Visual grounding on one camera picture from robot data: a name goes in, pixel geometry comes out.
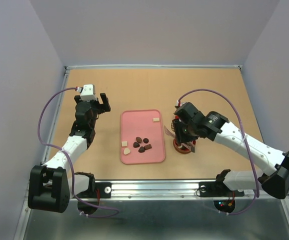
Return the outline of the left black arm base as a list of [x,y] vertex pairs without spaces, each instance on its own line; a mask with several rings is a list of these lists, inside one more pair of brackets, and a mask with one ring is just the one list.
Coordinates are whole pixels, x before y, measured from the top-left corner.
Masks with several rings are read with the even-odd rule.
[[100,205],[100,199],[110,199],[112,183],[109,181],[96,182],[92,173],[76,172],[74,174],[74,193],[80,199],[96,199],[88,203]]

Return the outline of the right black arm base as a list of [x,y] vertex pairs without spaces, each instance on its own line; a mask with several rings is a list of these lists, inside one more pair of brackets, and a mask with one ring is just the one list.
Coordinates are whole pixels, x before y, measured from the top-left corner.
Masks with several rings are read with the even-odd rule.
[[216,198],[215,208],[221,213],[232,214],[236,207],[236,197],[244,197],[244,191],[230,190],[220,181],[201,181],[195,195],[201,198]]

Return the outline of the brown oval chocolate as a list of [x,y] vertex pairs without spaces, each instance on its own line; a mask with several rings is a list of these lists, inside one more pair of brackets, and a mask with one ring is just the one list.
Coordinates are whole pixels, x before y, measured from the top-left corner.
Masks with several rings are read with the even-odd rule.
[[141,143],[143,140],[142,140],[142,138],[141,137],[136,137],[136,142],[138,142],[138,143]]

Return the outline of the dark oval chocolate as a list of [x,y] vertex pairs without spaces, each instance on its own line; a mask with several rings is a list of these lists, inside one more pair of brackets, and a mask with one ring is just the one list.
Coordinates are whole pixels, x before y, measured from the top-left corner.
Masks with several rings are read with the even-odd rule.
[[144,139],[143,139],[143,142],[144,142],[145,144],[148,144],[148,143],[149,143],[149,139],[148,139],[148,138],[144,138]]

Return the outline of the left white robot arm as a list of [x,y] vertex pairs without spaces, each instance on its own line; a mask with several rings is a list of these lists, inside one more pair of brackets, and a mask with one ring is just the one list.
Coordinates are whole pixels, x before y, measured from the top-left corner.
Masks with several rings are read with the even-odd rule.
[[91,146],[99,115],[110,112],[108,97],[74,97],[75,121],[69,136],[57,153],[43,165],[30,171],[28,207],[35,210],[63,213],[70,199],[79,194],[84,197],[99,196],[96,180],[92,173],[74,172],[73,163]]

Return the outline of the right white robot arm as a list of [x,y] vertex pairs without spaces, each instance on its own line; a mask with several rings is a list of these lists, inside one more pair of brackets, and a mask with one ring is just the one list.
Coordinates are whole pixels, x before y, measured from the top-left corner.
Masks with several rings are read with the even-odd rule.
[[215,191],[226,195],[236,190],[263,190],[276,199],[289,193],[289,150],[272,148],[243,133],[222,114],[211,111],[204,115],[192,103],[175,108],[172,121],[177,144],[187,144],[199,138],[223,145],[250,161],[251,171],[224,170],[217,175]]

